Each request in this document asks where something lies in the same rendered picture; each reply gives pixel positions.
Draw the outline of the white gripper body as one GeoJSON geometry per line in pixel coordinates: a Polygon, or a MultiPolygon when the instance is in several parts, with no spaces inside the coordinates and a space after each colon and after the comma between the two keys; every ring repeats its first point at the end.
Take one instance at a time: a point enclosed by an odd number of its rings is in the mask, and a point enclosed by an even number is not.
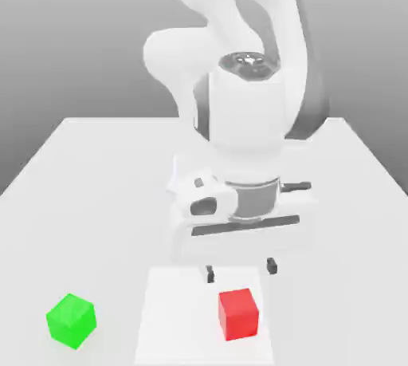
{"type": "Polygon", "coordinates": [[[278,215],[255,222],[188,223],[173,230],[171,259],[177,263],[257,262],[306,245],[305,215],[278,215]]]}

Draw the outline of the small red cube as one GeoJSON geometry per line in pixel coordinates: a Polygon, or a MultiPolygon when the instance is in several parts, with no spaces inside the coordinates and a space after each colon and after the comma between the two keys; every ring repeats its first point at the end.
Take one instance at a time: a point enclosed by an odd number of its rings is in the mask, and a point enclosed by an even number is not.
{"type": "Polygon", "coordinates": [[[256,336],[259,309],[250,289],[220,292],[218,319],[226,341],[256,336]]]}

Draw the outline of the small green cube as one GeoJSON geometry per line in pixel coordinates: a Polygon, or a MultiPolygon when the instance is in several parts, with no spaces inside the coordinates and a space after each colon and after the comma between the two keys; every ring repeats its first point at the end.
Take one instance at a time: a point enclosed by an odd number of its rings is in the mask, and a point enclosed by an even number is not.
{"type": "Polygon", "coordinates": [[[77,350],[96,328],[94,304],[68,293],[45,315],[50,336],[77,350]]]}

